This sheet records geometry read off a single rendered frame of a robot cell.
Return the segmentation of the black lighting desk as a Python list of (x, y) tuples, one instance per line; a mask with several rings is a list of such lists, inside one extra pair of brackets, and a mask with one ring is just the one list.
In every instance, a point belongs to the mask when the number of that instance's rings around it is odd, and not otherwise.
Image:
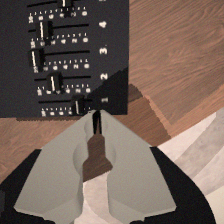
[(128, 115), (128, 83), (129, 0), (0, 0), (0, 118)]

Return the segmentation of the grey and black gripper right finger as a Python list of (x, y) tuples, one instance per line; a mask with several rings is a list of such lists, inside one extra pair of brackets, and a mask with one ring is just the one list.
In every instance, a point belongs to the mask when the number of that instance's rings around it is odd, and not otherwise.
[(98, 111), (105, 156), (109, 213), (123, 224), (216, 224), (198, 186), (157, 146), (105, 110)]

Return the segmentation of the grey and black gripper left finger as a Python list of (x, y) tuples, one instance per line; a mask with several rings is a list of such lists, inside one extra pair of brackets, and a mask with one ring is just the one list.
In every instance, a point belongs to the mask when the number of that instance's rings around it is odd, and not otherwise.
[(83, 163), (97, 122), (98, 111), (90, 111), (35, 149), (4, 179), (0, 224), (41, 224), (44, 220), (74, 224), (83, 211)]

